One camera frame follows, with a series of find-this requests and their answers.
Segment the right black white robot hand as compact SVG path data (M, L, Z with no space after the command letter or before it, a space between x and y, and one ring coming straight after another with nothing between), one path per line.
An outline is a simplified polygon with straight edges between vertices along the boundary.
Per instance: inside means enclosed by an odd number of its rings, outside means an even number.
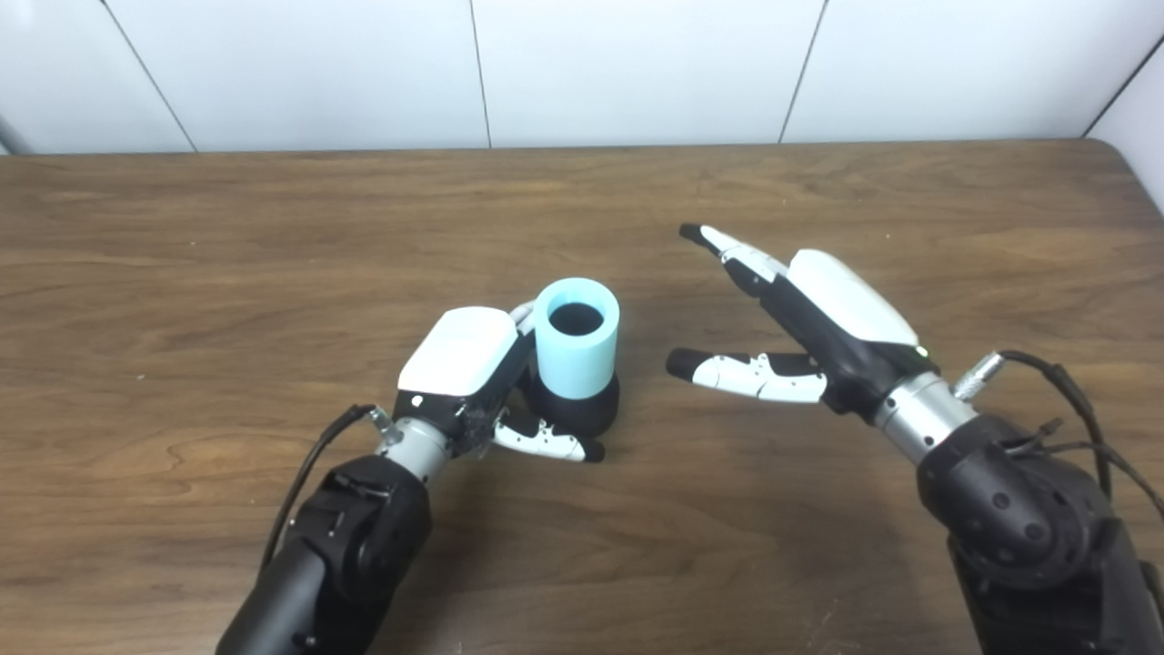
M823 403L873 422L895 389L939 373L910 323L839 258L802 249L782 264L707 225L682 225L680 235L712 252L801 353L675 348L666 359L669 376L766 403Z

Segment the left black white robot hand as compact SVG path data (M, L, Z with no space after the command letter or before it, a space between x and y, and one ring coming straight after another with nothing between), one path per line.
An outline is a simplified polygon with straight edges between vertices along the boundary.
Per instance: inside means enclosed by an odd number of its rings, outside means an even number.
M457 307L445 312L402 368L391 413L396 437L381 451L400 464L432 469L501 444L516 453L599 463L606 449L539 417L518 391L532 389L535 304L516 309Z

